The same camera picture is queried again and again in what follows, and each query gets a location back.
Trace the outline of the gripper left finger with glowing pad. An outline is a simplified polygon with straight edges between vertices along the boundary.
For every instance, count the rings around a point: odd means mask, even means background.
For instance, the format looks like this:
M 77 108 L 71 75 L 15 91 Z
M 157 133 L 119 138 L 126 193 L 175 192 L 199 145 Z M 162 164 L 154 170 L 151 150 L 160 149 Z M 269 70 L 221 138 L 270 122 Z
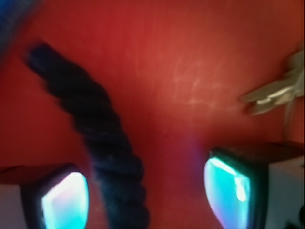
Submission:
M 2 229 L 84 229 L 89 189 L 71 163 L 0 168 Z

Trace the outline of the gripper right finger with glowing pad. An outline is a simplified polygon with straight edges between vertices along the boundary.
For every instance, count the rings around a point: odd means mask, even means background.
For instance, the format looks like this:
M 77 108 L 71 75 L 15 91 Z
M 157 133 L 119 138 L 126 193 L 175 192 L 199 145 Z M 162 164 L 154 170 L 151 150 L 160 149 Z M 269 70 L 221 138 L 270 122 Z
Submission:
M 304 145 L 218 146 L 204 165 L 208 203 L 225 229 L 305 226 Z

